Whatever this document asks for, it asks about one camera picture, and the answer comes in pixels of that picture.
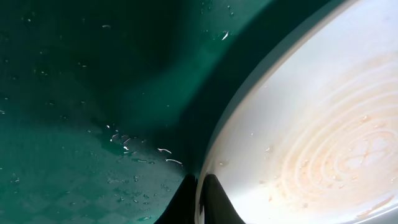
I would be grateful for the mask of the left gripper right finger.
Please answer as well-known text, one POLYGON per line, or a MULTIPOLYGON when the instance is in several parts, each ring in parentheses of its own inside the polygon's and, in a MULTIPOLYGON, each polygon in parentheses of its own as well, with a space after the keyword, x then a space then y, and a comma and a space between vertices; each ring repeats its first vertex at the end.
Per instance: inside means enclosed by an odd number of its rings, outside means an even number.
POLYGON ((199 205, 204 224, 244 224, 214 174, 204 178, 199 205))

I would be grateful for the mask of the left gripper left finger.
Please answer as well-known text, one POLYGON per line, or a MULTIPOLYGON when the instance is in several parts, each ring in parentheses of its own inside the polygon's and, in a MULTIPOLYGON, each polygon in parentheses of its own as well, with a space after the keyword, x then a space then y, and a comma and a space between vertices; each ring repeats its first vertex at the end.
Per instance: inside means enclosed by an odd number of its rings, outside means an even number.
POLYGON ((194 175, 186 175, 167 208, 154 224, 194 224, 197 183, 194 175))

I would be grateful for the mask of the blue rimmed plate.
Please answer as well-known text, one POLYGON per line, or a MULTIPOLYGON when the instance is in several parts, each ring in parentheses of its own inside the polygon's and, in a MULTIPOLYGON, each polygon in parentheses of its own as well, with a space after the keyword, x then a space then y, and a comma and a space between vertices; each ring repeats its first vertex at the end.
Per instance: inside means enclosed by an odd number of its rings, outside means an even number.
POLYGON ((248 76, 211 139, 244 223, 397 222, 397 0, 332 1, 248 76))

